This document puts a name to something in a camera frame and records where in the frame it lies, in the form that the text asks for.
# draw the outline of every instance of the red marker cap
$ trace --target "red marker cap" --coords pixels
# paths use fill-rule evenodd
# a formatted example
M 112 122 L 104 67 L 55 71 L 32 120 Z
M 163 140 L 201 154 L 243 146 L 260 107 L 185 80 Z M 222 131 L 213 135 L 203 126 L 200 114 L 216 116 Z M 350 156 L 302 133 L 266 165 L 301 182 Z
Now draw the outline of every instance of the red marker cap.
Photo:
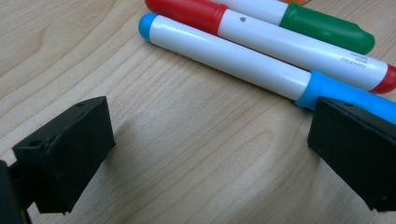
M 383 94 L 396 89 L 396 67 L 388 64 L 388 72 L 385 74 L 384 79 L 370 92 Z
M 149 10 L 159 15 L 218 35 L 227 6 L 207 0 L 146 0 Z

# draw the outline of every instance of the wooden table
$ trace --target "wooden table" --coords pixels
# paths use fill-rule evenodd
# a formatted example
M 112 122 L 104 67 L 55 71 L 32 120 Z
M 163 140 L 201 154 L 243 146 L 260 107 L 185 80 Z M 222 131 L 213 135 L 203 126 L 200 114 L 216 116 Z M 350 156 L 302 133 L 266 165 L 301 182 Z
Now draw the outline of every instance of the wooden table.
M 394 0 L 307 7 L 375 35 L 396 64 Z M 307 146 L 313 113 L 144 41 L 144 1 L 0 3 L 0 158 L 69 106 L 105 95 L 117 146 L 71 214 L 34 223 L 395 223 Z M 396 91 L 384 97 L 396 101 Z

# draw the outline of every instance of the whiteboard marker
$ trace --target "whiteboard marker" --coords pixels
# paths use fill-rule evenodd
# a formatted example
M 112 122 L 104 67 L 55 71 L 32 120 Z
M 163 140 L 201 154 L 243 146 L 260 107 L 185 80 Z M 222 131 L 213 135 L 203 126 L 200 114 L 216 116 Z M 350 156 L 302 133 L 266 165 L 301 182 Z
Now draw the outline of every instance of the whiteboard marker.
M 276 92 L 315 110 L 319 96 L 342 100 L 396 124 L 396 104 L 343 82 L 306 72 L 215 35 L 154 13 L 143 16 L 139 33 L 154 45 Z
M 227 5 L 230 10 L 360 54 L 370 52 L 375 46 L 375 38 L 359 25 L 295 3 L 286 4 L 271 0 L 211 1 Z
M 385 62 L 254 19 L 223 4 L 146 0 L 146 5 L 157 14 L 365 91 L 386 93 L 396 88 L 396 68 Z

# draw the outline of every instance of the black 3d printed part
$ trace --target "black 3d printed part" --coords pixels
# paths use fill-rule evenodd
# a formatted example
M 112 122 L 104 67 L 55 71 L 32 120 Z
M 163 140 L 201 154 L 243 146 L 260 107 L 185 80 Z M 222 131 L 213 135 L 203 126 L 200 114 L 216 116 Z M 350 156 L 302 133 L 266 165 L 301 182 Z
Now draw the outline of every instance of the black 3d printed part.
M 352 104 L 321 98 L 308 145 L 371 210 L 396 210 L 395 125 Z
M 114 146 L 106 97 L 98 97 L 70 107 L 13 150 L 40 213 L 65 213 Z

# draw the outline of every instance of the red marker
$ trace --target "red marker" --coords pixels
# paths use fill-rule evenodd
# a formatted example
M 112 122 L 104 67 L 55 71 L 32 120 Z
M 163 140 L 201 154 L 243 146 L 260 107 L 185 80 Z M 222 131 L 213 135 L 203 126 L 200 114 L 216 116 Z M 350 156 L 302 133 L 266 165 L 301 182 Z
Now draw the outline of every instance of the red marker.
M 365 91 L 386 93 L 396 88 L 392 65 L 237 13 L 223 4 L 146 0 L 146 5 L 157 14 Z

